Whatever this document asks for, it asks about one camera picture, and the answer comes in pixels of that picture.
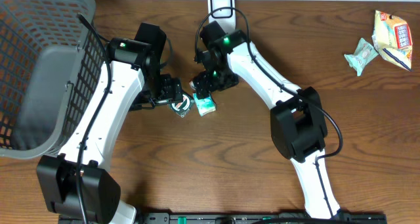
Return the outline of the dark green round-logo packet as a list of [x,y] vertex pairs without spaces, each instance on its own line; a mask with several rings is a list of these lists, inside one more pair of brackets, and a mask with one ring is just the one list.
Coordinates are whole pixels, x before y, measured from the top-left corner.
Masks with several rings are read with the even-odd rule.
[[194,98],[188,93],[182,94],[182,100],[180,102],[174,102],[169,105],[169,108],[181,118],[184,118],[187,113],[193,107],[195,101]]

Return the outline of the small teal packet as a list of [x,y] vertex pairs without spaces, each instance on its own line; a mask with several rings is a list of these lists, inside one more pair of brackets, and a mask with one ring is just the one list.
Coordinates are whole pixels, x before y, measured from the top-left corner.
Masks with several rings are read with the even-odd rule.
[[197,94],[194,93],[193,98],[200,116],[214,112],[217,109],[216,104],[214,103],[211,96],[208,96],[204,99],[198,99]]

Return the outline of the teal wet wipes pack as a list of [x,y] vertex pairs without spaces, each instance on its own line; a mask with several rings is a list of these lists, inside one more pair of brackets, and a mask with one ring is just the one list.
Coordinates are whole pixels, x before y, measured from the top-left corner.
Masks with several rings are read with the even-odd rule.
[[357,44],[353,54],[344,54],[344,58],[348,65],[356,71],[356,75],[360,77],[364,68],[379,54],[374,46],[361,38]]

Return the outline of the yellow snack bag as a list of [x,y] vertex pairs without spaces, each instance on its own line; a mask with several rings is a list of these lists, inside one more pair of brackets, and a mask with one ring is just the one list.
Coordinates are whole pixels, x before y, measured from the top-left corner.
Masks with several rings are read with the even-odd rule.
[[372,40],[384,60],[411,71],[413,40],[410,27],[404,19],[375,11]]

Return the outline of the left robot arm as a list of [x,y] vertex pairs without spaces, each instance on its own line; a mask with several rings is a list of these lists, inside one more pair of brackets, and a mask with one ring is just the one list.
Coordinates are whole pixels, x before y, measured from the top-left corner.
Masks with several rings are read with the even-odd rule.
[[81,121],[57,156],[42,156],[37,178],[47,209],[59,223],[137,223],[138,210],[121,200],[110,175],[117,136],[129,111],[178,102],[178,79],[162,74],[165,35],[113,38],[100,81]]

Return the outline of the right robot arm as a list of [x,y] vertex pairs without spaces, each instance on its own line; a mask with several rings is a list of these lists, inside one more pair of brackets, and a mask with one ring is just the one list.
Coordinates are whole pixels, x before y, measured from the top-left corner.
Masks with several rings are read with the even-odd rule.
[[316,219],[333,219],[340,210],[326,171],[326,123],[333,123],[322,108],[318,92],[285,79],[266,61],[241,30],[226,33],[204,28],[198,35],[205,45],[195,61],[205,70],[191,84],[199,99],[224,91],[243,79],[270,111],[271,139],[290,160],[304,194],[305,210]]

